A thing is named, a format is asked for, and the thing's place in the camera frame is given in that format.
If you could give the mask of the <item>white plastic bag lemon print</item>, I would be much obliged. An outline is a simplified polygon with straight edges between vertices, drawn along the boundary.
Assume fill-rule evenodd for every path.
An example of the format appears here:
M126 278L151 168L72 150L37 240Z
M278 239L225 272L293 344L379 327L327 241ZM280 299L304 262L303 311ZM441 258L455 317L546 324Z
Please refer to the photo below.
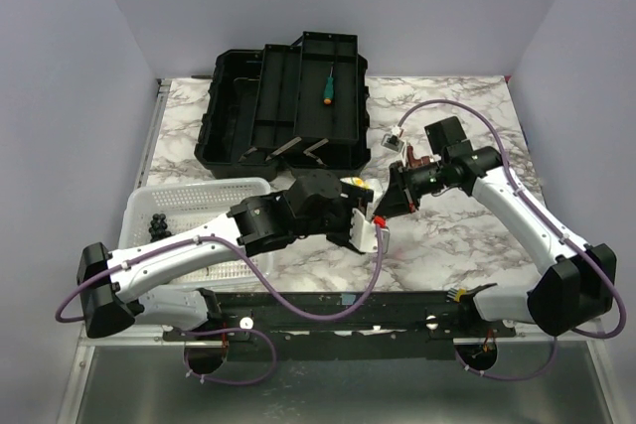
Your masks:
M363 179L360 177L344 177L340 179L343 184L342 192L347 194L352 191L360 199L359 209L367 219L374 216L382 196L384 188L378 179Z

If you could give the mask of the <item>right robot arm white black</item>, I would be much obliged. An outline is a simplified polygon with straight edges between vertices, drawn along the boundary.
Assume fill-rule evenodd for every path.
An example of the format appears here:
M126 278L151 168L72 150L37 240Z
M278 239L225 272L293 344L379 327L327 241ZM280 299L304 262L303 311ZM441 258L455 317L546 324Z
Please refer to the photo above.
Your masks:
M484 285L460 296L456 316L464 334L477 337L493 322L511 320L558 337L611 310L616 256L607 245L592 246L555 220L518 180L507 178L496 149L472 147L457 117L424 131L435 160L419 167L392 163L376 215L414 213L422 197L458 188L513 234L540 274L533 286Z

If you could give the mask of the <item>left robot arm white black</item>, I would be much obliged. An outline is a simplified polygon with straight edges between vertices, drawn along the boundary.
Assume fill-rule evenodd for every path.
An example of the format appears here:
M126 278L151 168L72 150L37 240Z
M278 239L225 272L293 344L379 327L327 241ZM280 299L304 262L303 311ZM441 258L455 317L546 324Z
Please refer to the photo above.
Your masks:
M80 256L80 320L92 339L116 335L149 316L148 293L199 269L285 248L322 235L358 253L377 250L367 219L372 189L314 171L288 189L243 199L205 224L153 243L110 251L101 243Z

